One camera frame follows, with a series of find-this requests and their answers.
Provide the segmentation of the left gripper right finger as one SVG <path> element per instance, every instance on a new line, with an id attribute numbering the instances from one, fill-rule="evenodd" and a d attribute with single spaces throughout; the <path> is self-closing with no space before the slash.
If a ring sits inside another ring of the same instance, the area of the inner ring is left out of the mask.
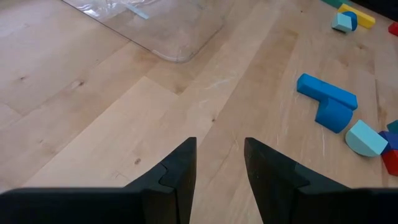
<path id="1" fill-rule="evenodd" d="M 264 223 L 397 223 L 396 188 L 349 188 L 255 138 L 244 159 Z"/>

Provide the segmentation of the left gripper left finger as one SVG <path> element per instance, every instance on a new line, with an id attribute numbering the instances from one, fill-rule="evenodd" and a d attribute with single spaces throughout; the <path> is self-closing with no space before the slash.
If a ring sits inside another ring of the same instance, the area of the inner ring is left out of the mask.
<path id="1" fill-rule="evenodd" d="M 34 187 L 1 194 L 1 223 L 189 223 L 197 139 L 124 187 Z"/>

